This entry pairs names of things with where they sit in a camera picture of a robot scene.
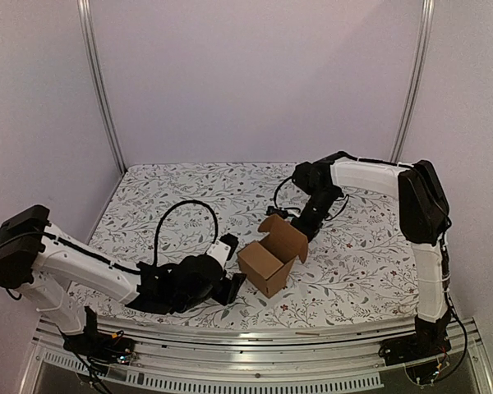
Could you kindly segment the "brown cardboard box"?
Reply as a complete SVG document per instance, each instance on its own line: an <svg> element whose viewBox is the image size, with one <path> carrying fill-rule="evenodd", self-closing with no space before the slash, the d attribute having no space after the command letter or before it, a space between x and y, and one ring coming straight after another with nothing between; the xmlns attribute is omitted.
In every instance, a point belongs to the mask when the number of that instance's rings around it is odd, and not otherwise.
<svg viewBox="0 0 493 394"><path fill-rule="evenodd" d="M274 214L258 227L265 236L238 253L239 268L264 296L271 298L286 285L296 259L305 263L308 241L290 222Z"/></svg>

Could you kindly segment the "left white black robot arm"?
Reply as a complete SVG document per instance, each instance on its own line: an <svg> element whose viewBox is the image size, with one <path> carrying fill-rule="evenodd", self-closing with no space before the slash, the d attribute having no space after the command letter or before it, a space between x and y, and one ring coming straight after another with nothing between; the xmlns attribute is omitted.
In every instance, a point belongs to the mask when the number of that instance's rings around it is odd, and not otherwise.
<svg viewBox="0 0 493 394"><path fill-rule="evenodd" d="M148 314L181 314L212 299L233 303L246 280L229 276L225 264L235 252L232 234L215 238L203 254L179 263L129 263L104 254L66 234L36 204L0 226L0 287L17 291L49 317L88 356L100 355L104 335L92 327L94 313L79 307L58 283L65 277L125 307Z"/></svg>

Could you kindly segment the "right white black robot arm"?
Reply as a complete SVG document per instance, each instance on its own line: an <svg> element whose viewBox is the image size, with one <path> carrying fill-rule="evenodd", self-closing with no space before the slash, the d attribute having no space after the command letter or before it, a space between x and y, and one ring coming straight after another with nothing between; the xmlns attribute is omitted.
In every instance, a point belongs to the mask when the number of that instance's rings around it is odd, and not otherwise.
<svg viewBox="0 0 493 394"><path fill-rule="evenodd" d="M427 160L390 163L338 151L298 164L291 181L308 197L291 223L309 240L319 233L343 187L375 191L398 202L399 227L414 253L419 294L416 334L409 338L408 350L414 357L427 357L445 337L452 318L446 240L452 222L433 164Z"/></svg>

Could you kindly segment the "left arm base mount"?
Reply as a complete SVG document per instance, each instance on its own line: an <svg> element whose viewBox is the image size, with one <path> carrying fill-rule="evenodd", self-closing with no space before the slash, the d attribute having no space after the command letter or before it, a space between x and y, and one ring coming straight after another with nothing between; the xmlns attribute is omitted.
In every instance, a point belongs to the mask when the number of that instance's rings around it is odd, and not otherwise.
<svg viewBox="0 0 493 394"><path fill-rule="evenodd" d="M97 314L85 307L85 326L76 335L62 335L64 349L104 364L127 364L134 354L136 343L123 330L112 334L98 330Z"/></svg>

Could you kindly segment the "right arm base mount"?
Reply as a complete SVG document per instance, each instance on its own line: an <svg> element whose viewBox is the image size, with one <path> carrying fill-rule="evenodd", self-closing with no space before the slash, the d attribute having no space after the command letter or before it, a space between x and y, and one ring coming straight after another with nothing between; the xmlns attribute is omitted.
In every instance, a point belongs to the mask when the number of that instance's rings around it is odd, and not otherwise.
<svg viewBox="0 0 493 394"><path fill-rule="evenodd" d="M415 333L382 341L378 356L390 366L445 353L451 350L447 335L450 320L450 313L446 313L435 323L416 316Z"/></svg>

